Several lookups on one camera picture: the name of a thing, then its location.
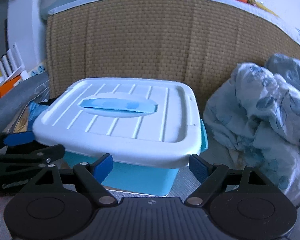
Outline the woven tan headboard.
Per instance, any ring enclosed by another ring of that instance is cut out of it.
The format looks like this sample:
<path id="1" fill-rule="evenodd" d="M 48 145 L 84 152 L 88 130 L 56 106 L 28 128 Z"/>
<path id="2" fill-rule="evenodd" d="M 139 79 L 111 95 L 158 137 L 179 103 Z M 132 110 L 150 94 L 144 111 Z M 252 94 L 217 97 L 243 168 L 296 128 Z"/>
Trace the woven tan headboard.
<path id="1" fill-rule="evenodd" d="M 52 97 L 88 77 L 135 77 L 190 86 L 200 109 L 236 65 L 275 53 L 300 59 L 300 45 L 274 23 L 210 0 L 101 0 L 47 20 Z"/>

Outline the white lid with blue handle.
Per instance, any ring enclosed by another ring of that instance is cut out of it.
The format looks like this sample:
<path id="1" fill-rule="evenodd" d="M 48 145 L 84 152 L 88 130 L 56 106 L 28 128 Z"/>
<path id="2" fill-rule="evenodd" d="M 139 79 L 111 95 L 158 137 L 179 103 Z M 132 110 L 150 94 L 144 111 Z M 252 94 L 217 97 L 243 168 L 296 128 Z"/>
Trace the white lid with blue handle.
<path id="1" fill-rule="evenodd" d="M 164 80 L 79 80 L 38 116 L 32 130 L 44 145 L 158 168 L 186 166 L 202 145 L 193 90 Z"/>

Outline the white rack with orange box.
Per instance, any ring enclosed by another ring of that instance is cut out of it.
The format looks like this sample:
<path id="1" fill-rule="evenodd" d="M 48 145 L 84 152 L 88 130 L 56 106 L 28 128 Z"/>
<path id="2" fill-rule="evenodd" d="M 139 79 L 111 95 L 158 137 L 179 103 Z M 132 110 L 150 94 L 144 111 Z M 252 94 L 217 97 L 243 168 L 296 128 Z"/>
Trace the white rack with orange box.
<path id="1" fill-rule="evenodd" d="M 16 43 L 0 59 L 0 99 L 30 77 Z"/>

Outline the floral light blue blanket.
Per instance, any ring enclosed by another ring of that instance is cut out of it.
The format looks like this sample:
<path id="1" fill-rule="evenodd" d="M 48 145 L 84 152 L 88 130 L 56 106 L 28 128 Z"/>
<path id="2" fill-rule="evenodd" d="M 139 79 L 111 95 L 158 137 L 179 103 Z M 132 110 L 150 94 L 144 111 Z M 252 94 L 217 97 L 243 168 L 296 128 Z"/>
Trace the floral light blue blanket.
<path id="1" fill-rule="evenodd" d="M 240 63 L 206 103 L 203 120 L 239 167 L 260 169 L 300 212 L 300 60 Z"/>

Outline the teal plastic storage bin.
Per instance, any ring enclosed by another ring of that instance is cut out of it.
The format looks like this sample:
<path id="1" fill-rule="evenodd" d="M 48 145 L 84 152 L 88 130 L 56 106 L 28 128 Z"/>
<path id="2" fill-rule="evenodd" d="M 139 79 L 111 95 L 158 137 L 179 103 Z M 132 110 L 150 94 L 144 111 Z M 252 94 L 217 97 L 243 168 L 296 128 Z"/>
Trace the teal plastic storage bin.
<path id="1" fill-rule="evenodd" d="M 166 196 L 179 170 L 200 154 L 206 136 L 199 116 L 133 118 L 81 113 L 64 121 L 65 160 L 70 167 L 113 156 L 113 170 L 103 181 L 121 191 Z"/>

